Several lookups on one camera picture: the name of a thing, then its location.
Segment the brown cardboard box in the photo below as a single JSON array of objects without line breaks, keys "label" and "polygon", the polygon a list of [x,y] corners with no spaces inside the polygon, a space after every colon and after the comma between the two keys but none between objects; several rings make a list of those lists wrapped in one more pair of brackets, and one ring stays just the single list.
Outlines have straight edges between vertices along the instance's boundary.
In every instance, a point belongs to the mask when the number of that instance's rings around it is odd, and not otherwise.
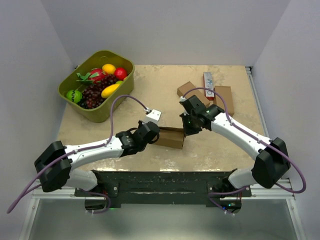
[{"label": "brown cardboard box", "polygon": [[173,149],[183,149],[185,141],[185,132],[183,128],[161,126],[159,129],[159,138],[154,143],[155,145]]}]

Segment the green plastic basket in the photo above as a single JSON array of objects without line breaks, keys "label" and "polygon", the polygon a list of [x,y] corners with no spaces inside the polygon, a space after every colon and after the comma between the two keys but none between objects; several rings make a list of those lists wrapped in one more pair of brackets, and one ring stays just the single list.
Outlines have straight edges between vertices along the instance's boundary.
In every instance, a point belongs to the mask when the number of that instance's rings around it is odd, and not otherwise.
[{"label": "green plastic basket", "polygon": [[130,60],[101,50],[63,80],[58,93],[78,114],[102,123],[110,116],[113,101],[134,89],[134,70]]}]

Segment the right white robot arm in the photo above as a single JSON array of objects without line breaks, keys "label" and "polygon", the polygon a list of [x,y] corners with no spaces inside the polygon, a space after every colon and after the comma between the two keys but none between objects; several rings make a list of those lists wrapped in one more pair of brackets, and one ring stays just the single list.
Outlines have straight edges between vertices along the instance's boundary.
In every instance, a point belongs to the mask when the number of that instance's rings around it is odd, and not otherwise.
[{"label": "right white robot arm", "polygon": [[287,155],[285,142],[262,136],[226,115],[217,105],[206,107],[197,96],[180,97],[184,112],[180,115],[186,136],[198,134],[203,129],[215,132],[245,151],[253,160],[249,168],[235,169],[216,186],[217,191],[235,196],[242,187],[259,184],[266,189],[273,187],[290,169],[283,156]]}]

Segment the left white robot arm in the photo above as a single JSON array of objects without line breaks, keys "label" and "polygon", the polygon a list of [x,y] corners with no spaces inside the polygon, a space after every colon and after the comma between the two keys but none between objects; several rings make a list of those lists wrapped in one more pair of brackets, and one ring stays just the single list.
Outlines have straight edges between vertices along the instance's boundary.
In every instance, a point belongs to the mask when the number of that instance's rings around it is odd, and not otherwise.
[{"label": "left white robot arm", "polygon": [[160,128],[154,122],[139,122],[138,127],[116,135],[82,145],[51,143],[34,162],[42,191],[53,192],[62,187],[81,188],[92,196],[99,196],[104,184],[93,171],[80,171],[80,167],[103,159],[135,155],[155,143]]}]

